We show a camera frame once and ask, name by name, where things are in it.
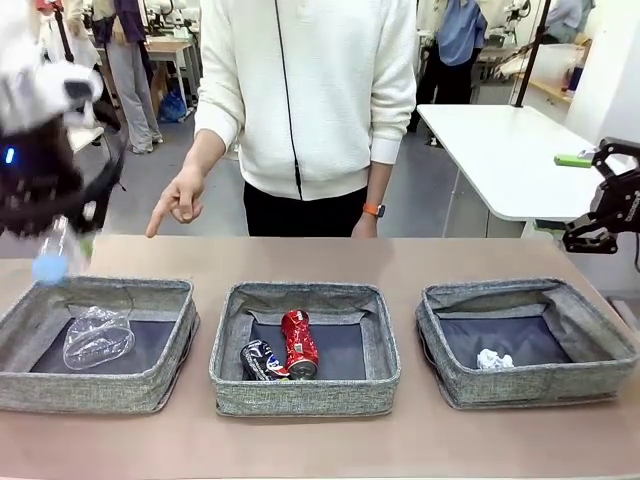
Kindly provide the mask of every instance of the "black soda can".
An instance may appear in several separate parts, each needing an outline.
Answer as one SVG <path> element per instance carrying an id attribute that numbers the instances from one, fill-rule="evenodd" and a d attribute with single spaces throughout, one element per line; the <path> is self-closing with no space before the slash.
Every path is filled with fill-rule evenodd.
<path id="1" fill-rule="evenodd" d="M 240 350 L 242 367 L 249 379 L 257 381 L 289 380 L 289 372 L 280 364 L 264 340 L 253 340 Z"/>

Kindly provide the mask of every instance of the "blue shirt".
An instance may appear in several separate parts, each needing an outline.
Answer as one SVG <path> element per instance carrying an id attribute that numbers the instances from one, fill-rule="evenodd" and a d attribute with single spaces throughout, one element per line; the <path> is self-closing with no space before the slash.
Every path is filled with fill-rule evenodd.
<path id="1" fill-rule="evenodd" d="M 582 21 L 582 10 L 582 0 L 558 0 L 547 17 L 546 33 L 560 43 L 572 43 Z"/>
<path id="2" fill-rule="evenodd" d="M 471 59 L 474 48 L 485 45 L 487 21 L 482 16 L 476 0 L 449 0 L 444 12 L 442 27 L 436 35 L 440 60 L 451 67 Z"/>
<path id="3" fill-rule="evenodd" d="M 582 20 L 582 0 L 558 0 L 547 17 L 547 27 L 555 23 L 564 23 L 571 28 L 578 28 Z"/>

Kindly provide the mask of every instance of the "black pants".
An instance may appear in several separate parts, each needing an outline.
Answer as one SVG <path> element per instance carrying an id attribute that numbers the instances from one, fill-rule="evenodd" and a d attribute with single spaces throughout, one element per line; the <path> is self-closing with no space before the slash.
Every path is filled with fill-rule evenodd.
<path id="1" fill-rule="evenodd" d="M 102 83 L 104 84 L 100 99 L 93 104 L 93 113 L 95 114 L 96 119 L 99 122 L 105 123 L 116 132 L 120 131 L 120 119 L 118 118 L 116 109 L 113 106 L 113 100 L 111 100 L 111 94 L 109 93 L 109 89 L 107 88 L 107 82 L 104 79 L 104 75 L 102 75 L 102 71 L 100 70 L 100 67 L 98 67 L 98 65 L 95 65 L 93 67 L 93 70 L 97 72 L 98 75 L 100 75 L 100 78 L 102 78 Z"/>
<path id="2" fill-rule="evenodd" d="M 248 183 L 244 186 L 252 237 L 350 237 L 366 200 L 366 188 L 342 197 L 303 202 L 274 197 Z"/>
<path id="3" fill-rule="evenodd" d="M 438 105 L 468 105 L 471 102 L 471 70 L 481 51 L 482 49 L 476 48 L 469 60 L 450 66 L 442 63 L 438 45 L 434 44 L 429 49 L 424 76 L 418 85 L 416 105 L 432 103 L 434 94 Z M 420 116 L 416 110 L 411 116 L 411 126 L 416 127 L 419 121 Z"/>
<path id="4" fill-rule="evenodd" d="M 560 40 L 558 40 L 553 35 L 549 35 L 548 33 L 542 35 L 542 45 L 557 45 L 559 43 Z"/>

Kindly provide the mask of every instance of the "wooden table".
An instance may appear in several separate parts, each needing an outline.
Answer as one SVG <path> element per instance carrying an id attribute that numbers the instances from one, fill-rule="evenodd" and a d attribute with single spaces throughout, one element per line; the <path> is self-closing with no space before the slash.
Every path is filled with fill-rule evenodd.
<path id="1" fill-rule="evenodd" d="M 522 80 L 524 78 L 523 74 L 517 75 L 518 80 Z M 571 102 L 573 102 L 573 98 L 567 95 L 567 92 L 563 92 L 561 88 L 549 85 L 540 80 L 529 80 L 529 85 L 533 88 L 540 90 L 545 95 L 551 97 L 551 99 L 560 102 L 562 105 L 570 106 Z"/>
<path id="2" fill-rule="evenodd" d="M 6 309 L 30 265 L 0 262 Z M 458 412 L 425 364 L 414 310 L 427 285 L 557 276 L 622 323 L 569 260 L 526 240 L 279 240 L 105 236 L 92 273 L 187 278 L 202 325 L 156 415 L 0 413 L 0 475 L 38 479 L 575 477 L 640 472 L 640 376 L 619 401 Z M 229 288 L 242 280 L 366 282 L 389 304 L 402 359 L 393 412 L 372 419 L 217 416 L 208 361 Z"/>
<path id="3" fill-rule="evenodd" d="M 200 78 L 202 77 L 200 64 L 198 63 L 198 53 L 193 41 L 170 36 L 148 37 L 147 40 L 148 44 L 146 48 L 149 53 L 149 59 L 154 62 L 171 62 L 178 73 L 180 73 L 179 58 L 182 54 L 186 67 L 187 79 L 189 80 L 189 98 L 187 98 L 185 94 L 182 75 L 177 75 L 177 77 L 180 87 L 180 95 L 188 109 L 187 115 L 189 115 L 189 113 L 193 111 L 195 100 L 198 98 L 198 88 L 200 88 Z M 99 47 L 97 50 L 100 53 L 102 64 L 107 64 L 108 62 L 104 48 Z"/>

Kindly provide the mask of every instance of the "red soda can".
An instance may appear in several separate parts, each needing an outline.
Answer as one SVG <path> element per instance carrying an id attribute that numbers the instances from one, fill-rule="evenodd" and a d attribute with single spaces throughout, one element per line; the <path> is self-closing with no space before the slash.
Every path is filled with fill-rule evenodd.
<path id="1" fill-rule="evenodd" d="M 287 344 L 286 369 L 292 380 L 312 380 L 318 371 L 318 348 L 311 337 L 309 314 L 292 310 L 282 317 Z"/>

